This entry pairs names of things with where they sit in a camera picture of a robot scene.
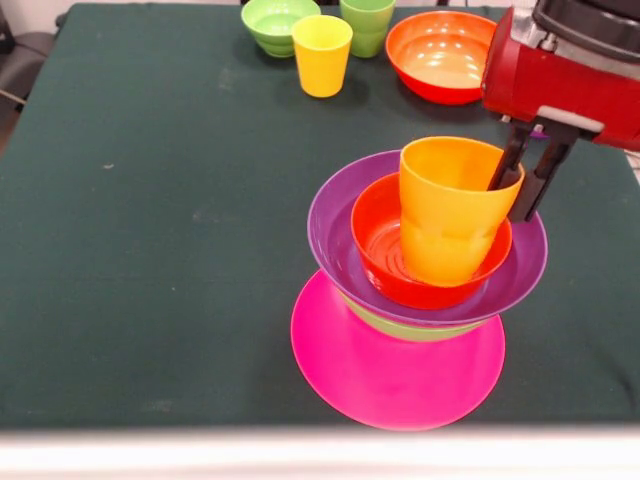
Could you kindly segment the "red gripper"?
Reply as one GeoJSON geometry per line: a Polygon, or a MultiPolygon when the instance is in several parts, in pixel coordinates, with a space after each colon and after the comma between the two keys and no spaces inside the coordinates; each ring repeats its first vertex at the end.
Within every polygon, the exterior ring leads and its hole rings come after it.
{"type": "Polygon", "coordinates": [[[536,167],[524,177],[526,123],[574,124],[593,134],[596,143],[638,149],[638,6],[509,8],[489,49],[483,103],[496,114],[520,120],[512,122],[488,190],[520,190],[509,220],[530,221],[574,146],[574,131],[550,134],[536,167]]]}

